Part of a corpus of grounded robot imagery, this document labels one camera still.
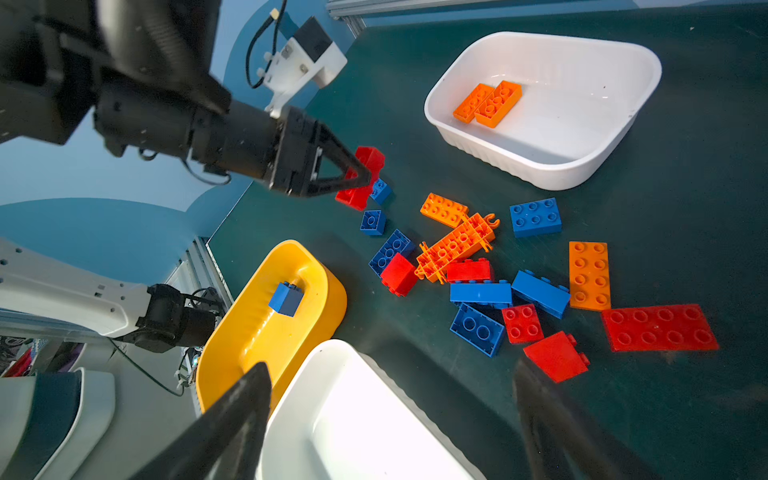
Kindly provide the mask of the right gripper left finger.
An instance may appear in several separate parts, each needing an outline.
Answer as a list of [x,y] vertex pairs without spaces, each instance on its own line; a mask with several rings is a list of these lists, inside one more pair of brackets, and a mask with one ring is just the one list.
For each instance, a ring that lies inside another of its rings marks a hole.
[[270,414],[272,382],[255,364],[135,479],[253,479]]

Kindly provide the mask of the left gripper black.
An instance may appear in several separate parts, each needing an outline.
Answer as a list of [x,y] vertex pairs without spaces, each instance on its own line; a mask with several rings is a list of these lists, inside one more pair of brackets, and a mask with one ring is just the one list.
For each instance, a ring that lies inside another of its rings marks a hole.
[[[318,178],[321,158],[331,162],[340,176]],[[275,157],[265,176],[269,190],[316,197],[363,188],[371,179],[371,171],[325,123],[295,107],[278,119]]]

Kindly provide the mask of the blue 2x3 lego brick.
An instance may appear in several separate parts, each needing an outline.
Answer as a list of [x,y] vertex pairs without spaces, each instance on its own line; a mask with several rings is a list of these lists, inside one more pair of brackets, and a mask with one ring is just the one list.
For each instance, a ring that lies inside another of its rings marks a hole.
[[391,187],[383,179],[378,179],[373,185],[373,190],[370,197],[377,204],[383,205],[391,194]]

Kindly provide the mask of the small blue 2x2 brick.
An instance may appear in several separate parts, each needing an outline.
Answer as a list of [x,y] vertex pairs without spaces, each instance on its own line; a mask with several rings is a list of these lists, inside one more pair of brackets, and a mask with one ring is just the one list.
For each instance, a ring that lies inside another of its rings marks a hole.
[[366,210],[363,213],[360,231],[368,236],[382,236],[386,223],[387,217],[382,210]]

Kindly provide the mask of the blue 2x4 brick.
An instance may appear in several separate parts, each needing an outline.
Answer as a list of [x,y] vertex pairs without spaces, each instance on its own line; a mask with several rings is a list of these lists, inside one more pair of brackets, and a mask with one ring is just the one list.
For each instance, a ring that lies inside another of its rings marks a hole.
[[397,253],[407,257],[415,249],[415,244],[399,229],[395,229],[369,262],[370,268],[381,276]]

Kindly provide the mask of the red cube brick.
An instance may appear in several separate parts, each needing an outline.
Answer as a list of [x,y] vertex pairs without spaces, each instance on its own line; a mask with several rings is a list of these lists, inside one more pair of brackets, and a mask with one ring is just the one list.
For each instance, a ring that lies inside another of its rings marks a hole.
[[418,282],[416,267],[402,254],[396,253],[381,274],[382,284],[398,296],[406,297]]

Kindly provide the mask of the small orange lego brick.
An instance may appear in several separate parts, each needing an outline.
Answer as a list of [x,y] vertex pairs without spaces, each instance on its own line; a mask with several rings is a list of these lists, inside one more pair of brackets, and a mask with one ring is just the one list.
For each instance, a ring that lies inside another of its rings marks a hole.
[[494,88],[486,84],[478,84],[471,93],[454,110],[453,117],[463,123],[471,123],[480,105],[493,93]]

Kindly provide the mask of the orange 2x4 lego brick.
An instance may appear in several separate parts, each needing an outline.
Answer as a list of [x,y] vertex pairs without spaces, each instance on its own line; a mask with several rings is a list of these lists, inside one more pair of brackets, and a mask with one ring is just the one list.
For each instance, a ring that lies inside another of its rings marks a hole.
[[488,128],[496,128],[521,97],[521,85],[502,81],[478,107],[475,120]]

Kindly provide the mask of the near white plastic bin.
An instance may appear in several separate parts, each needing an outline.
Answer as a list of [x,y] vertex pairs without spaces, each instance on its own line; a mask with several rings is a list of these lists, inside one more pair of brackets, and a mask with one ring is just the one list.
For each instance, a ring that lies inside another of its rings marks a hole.
[[315,347],[273,410],[259,479],[481,479],[425,412],[369,356]]

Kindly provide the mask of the white plastic bin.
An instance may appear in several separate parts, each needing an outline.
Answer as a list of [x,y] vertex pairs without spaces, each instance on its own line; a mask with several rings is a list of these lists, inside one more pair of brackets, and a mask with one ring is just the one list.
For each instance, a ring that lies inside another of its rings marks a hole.
[[[662,76],[658,56],[632,43],[497,32],[468,46],[433,86],[426,119],[442,138],[547,191],[587,181],[618,146]],[[455,108],[479,84],[521,86],[495,128]]]
[[259,479],[481,479],[425,412],[369,356],[315,347],[273,410]]

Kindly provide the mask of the blue 2x2 open brick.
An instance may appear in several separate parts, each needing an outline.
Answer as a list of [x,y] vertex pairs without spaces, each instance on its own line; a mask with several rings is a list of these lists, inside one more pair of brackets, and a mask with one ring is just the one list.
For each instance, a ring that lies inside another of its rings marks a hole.
[[497,355],[506,337],[501,323],[466,303],[459,305],[450,331],[489,358]]

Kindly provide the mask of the blue long brick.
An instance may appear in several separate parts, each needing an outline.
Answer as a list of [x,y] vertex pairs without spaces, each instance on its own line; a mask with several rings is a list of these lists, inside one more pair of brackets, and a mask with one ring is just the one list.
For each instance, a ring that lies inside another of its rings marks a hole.
[[511,288],[515,295],[557,319],[563,318],[571,299],[567,287],[554,285],[543,277],[536,277],[530,270],[519,271]]
[[511,284],[500,282],[457,282],[450,285],[450,301],[456,305],[475,304],[495,309],[512,307],[513,293]]

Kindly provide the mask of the large red lego plate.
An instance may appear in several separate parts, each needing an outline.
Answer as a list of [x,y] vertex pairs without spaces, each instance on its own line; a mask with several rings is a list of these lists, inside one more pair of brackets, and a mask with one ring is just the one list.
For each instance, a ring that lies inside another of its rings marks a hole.
[[719,349],[698,304],[610,309],[601,318],[613,352]]

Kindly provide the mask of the orange 2x4 plate right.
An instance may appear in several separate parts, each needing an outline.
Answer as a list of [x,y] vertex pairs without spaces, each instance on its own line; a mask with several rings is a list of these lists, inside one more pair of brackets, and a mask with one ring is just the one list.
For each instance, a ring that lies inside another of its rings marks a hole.
[[603,242],[569,242],[570,306],[604,311],[611,308],[608,245]]

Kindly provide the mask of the far white plastic bin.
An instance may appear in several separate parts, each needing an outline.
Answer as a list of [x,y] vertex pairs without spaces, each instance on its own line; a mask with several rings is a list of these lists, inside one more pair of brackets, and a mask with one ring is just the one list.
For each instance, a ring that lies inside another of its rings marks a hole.
[[[426,119],[442,138],[547,191],[587,181],[618,146],[662,76],[658,56],[632,43],[497,32],[468,46],[433,86]],[[495,128],[455,108],[479,84],[521,86]]]

